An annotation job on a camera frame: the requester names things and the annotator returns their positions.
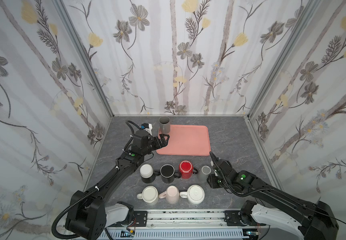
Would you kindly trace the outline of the pink plastic tray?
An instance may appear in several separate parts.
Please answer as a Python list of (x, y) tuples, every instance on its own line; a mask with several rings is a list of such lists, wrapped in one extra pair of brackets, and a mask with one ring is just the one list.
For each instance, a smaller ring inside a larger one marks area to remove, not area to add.
[(206, 126), (171, 125), (169, 142), (156, 150), (159, 155), (209, 156), (210, 139)]

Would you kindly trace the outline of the white ribbed mug upside down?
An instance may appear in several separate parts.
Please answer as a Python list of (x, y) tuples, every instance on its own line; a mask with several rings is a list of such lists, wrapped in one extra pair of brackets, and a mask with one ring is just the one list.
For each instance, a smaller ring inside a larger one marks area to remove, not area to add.
[(192, 205), (201, 204), (205, 198), (204, 189), (199, 185), (192, 185), (187, 191), (180, 192), (179, 195), (181, 198), (187, 199)]

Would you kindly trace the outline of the cream mug upside down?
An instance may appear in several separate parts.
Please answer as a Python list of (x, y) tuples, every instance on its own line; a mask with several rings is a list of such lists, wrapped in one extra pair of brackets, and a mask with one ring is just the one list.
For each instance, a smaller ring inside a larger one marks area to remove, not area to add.
[(137, 199), (143, 200), (147, 205), (154, 206), (159, 201), (157, 188), (148, 186), (143, 189), (142, 193), (137, 194)]

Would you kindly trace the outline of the black mug white base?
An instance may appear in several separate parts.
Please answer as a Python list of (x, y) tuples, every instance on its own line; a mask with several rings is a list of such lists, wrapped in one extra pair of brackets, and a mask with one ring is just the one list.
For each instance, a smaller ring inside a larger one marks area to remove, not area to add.
[(155, 171), (151, 165), (144, 164), (140, 168), (140, 175), (143, 183), (151, 184), (160, 175), (160, 172)]

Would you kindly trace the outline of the small grey mug white inside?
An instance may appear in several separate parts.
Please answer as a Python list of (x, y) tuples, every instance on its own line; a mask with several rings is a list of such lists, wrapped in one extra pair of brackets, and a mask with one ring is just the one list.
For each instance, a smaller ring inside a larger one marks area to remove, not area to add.
[(197, 174), (197, 178), (200, 182), (204, 183), (206, 182), (208, 176), (211, 174), (212, 169), (209, 166), (202, 166)]

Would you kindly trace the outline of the pink mug upside down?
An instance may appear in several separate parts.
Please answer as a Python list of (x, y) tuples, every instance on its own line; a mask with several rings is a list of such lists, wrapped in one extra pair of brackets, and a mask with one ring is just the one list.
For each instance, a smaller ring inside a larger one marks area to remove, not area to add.
[(169, 186), (166, 191), (159, 194), (159, 198), (165, 199), (171, 205), (175, 205), (180, 199), (179, 190), (175, 186)]

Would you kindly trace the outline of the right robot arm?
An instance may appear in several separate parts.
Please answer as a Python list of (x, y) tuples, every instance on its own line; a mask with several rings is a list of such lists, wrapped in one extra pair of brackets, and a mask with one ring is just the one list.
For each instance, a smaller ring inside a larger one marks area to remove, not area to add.
[(210, 152), (214, 174), (207, 182), (212, 189), (224, 188), (240, 197), (253, 197), (272, 206), (265, 208), (246, 201), (240, 209), (245, 225), (266, 224), (298, 236), (302, 240), (335, 240), (339, 225), (331, 207), (321, 201), (312, 203), (285, 193), (248, 171), (237, 172), (227, 160)]

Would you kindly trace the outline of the tall grey mug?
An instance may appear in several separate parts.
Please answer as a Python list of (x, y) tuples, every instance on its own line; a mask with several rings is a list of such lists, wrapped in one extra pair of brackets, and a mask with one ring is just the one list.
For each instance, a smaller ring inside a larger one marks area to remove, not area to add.
[(159, 118), (159, 130), (162, 134), (169, 134), (171, 131), (171, 121), (169, 117)]

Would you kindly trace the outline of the red mug black handle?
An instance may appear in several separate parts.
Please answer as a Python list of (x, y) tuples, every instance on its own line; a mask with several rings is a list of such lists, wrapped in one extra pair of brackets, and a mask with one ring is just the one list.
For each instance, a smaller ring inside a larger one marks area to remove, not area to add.
[(198, 174), (198, 170), (190, 161), (182, 161), (179, 164), (179, 171), (182, 179), (190, 179), (192, 175)]

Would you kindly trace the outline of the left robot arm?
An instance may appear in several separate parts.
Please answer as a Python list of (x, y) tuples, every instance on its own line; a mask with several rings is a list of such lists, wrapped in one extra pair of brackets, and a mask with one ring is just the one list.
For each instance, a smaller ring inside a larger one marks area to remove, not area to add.
[(164, 148), (170, 136), (160, 134), (153, 137), (146, 130), (138, 130), (115, 160), (115, 166), (95, 186), (88, 190), (76, 191), (70, 205), (64, 209), (52, 224), (52, 234), (62, 240), (78, 237), (96, 240), (106, 228), (105, 203), (121, 183), (132, 175), (145, 161), (145, 156)]

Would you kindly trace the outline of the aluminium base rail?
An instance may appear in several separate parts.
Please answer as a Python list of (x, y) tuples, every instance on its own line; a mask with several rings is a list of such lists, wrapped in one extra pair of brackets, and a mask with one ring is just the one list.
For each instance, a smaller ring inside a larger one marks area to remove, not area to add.
[(295, 218), (278, 210), (255, 205), (251, 210), (149, 210), (134, 211), (131, 220), (144, 228), (214, 228), (270, 226), (296, 232), (301, 226)]

